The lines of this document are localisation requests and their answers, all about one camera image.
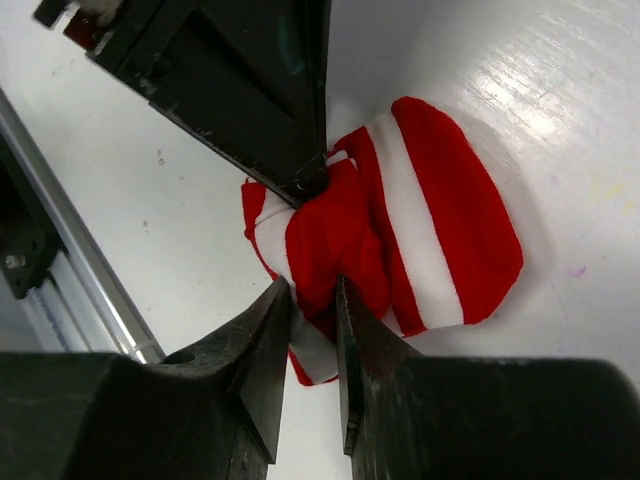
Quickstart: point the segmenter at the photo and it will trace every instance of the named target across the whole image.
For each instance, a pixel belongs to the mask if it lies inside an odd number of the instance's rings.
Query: red and white striped cloth
[[[524,265],[498,190],[463,132],[414,98],[337,142],[326,192],[293,210],[242,187],[245,235],[297,305],[291,360],[301,383],[337,375],[338,277],[403,336],[489,317]]]

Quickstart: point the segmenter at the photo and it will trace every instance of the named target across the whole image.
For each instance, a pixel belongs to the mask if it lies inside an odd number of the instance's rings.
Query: screw hole
[[[196,356],[191,352],[176,352],[165,358],[162,363],[165,365],[183,365],[185,363],[191,363],[195,359]]]

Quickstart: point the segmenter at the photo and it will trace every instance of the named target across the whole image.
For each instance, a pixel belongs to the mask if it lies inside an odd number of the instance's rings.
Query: red component
[[[98,25],[98,17],[89,16],[78,10],[64,29],[64,34],[85,50],[90,51],[98,46],[107,30],[106,27]]]

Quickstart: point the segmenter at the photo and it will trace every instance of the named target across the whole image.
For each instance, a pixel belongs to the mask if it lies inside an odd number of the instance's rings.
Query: table surface
[[[269,284],[243,175],[4,0],[0,84],[167,352]],[[411,340],[437,355],[605,358],[640,386],[640,3],[334,0],[330,140],[402,95],[455,118],[527,266],[497,314]],[[348,479],[337,385],[289,372],[270,479]]]

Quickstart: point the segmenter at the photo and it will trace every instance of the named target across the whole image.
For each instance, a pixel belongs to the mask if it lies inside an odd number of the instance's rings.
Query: folded cloth
[[[329,188],[292,209],[242,186],[246,237],[291,286],[290,357],[304,385],[337,376],[340,275],[402,336],[475,324],[500,305],[524,265],[500,194],[462,130],[415,98],[347,135]]]

